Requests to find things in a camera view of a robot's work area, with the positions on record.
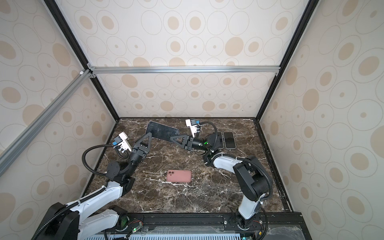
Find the pink phone case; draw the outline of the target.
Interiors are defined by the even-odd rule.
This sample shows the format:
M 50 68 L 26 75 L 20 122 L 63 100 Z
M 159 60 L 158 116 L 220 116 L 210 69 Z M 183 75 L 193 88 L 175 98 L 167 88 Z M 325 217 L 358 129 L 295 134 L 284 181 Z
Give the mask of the pink phone case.
M 188 170 L 168 170 L 167 182 L 171 183 L 189 183 L 192 180 L 192 172 Z

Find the silver phone dark screen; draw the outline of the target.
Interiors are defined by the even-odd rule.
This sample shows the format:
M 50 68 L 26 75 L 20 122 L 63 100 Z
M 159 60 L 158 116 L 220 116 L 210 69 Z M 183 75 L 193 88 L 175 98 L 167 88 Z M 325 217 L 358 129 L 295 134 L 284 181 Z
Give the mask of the silver phone dark screen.
M 218 132 L 217 133 L 217 140 L 216 140 L 216 143 L 215 143 L 215 150 L 218 150 L 218 149 L 223 149 L 224 148 L 224 144 L 223 144 L 223 135 L 221 132 Z

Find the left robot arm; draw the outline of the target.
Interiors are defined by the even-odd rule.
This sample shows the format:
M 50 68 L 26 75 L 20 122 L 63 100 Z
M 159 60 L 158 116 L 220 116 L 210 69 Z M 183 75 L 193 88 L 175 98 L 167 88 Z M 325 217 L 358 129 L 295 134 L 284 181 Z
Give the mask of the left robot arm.
M 127 194 L 135 183 L 134 172 L 151 149 L 152 134 L 143 135 L 133 146 L 126 162 L 108 165 L 107 183 L 99 190 L 65 205 L 52 205 L 32 236 L 33 240 L 84 240 L 108 229 L 125 231 L 131 224 L 120 207 L 98 213 L 105 205 Z

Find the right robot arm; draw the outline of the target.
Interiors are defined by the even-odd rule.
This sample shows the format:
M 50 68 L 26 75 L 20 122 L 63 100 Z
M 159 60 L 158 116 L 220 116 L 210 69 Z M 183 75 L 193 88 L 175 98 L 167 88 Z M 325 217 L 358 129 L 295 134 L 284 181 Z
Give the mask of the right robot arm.
M 238 219 L 251 220 L 262 208 L 263 202 L 273 196 L 271 177 L 259 159 L 255 156 L 235 157 L 221 152 L 218 134 L 213 133 L 206 139 L 179 135 L 170 137 L 170 141 L 188 151 L 204 151 L 205 166 L 226 170 L 236 175 L 243 193 L 242 202 L 237 210 Z

